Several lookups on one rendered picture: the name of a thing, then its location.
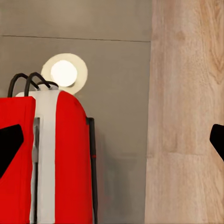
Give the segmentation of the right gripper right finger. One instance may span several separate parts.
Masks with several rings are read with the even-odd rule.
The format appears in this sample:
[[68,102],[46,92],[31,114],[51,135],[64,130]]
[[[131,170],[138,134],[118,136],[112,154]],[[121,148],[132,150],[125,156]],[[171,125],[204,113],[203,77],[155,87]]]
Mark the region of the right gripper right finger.
[[210,133],[210,142],[224,161],[224,126],[213,125]]

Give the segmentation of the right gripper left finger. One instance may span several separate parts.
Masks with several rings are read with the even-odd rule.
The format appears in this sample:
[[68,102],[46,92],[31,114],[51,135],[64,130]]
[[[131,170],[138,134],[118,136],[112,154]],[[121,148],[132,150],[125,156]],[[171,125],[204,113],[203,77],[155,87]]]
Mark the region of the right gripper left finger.
[[0,179],[23,143],[20,124],[0,129]]

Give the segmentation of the radio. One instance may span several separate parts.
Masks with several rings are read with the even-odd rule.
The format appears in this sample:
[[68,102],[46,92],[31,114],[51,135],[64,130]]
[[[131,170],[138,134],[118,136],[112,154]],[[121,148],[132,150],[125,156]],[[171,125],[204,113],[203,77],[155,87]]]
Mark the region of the radio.
[[[25,91],[13,98],[19,77]],[[0,129],[16,124],[24,140],[0,179],[0,224],[92,224],[92,206],[98,224],[94,118],[57,83],[19,73],[0,98]]]

